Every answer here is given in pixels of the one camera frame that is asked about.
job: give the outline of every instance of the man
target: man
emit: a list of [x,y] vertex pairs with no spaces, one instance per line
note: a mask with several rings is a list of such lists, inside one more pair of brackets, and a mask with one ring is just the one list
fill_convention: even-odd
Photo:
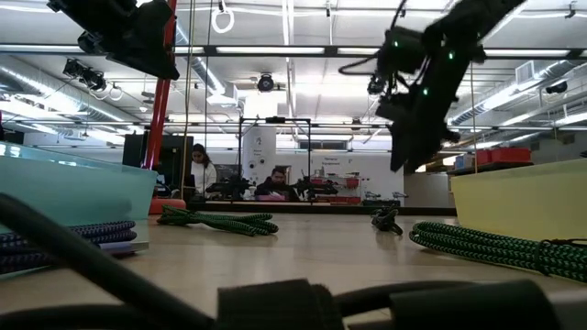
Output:
[[297,196],[294,188],[285,184],[285,169],[275,168],[271,172],[271,177],[257,186],[255,191],[257,196],[277,196],[281,199],[290,202],[299,202],[300,198]]

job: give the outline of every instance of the teal plastic bin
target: teal plastic bin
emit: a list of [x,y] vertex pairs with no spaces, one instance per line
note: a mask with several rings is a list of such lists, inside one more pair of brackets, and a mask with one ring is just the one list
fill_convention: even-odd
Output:
[[156,177],[151,170],[0,142],[1,193],[64,226],[133,220],[135,242],[149,240]]

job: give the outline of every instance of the blue braided cable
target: blue braided cable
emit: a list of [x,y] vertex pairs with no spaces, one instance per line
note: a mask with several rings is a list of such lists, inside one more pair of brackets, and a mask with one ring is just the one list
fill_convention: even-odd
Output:
[[[95,224],[95,225],[75,225],[68,227],[74,233],[84,237],[100,237],[104,235],[109,235],[115,232],[129,230],[130,228],[135,226],[134,221],[116,221],[111,223],[104,223],[104,224]],[[6,233],[0,235],[0,244],[1,243],[8,243],[8,242],[16,242],[16,241],[26,241],[20,235],[14,233]]]
[[[90,238],[89,241],[96,245],[112,242],[128,242],[137,238],[137,233],[127,230],[120,233],[114,233],[108,236]],[[15,254],[9,256],[0,256],[0,268],[4,267],[28,267],[36,268],[54,264],[53,257],[40,252],[30,252],[26,254]]]

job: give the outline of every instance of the yellow plastic bin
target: yellow plastic bin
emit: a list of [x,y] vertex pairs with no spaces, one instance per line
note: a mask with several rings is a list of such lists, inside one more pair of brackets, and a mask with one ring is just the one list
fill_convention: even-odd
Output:
[[587,237],[587,159],[451,179],[463,227],[532,240]]

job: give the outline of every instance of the person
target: person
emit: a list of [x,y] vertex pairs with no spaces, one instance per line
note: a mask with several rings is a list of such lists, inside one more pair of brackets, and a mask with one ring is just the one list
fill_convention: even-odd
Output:
[[279,195],[285,201],[299,202],[294,188],[285,184],[285,169],[276,167],[271,171],[271,177],[268,177],[264,183],[257,186],[255,190],[257,196]]
[[204,146],[199,143],[194,144],[192,149],[191,173],[194,176],[196,191],[203,195],[205,195],[205,189],[216,182],[216,168],[205,152]]

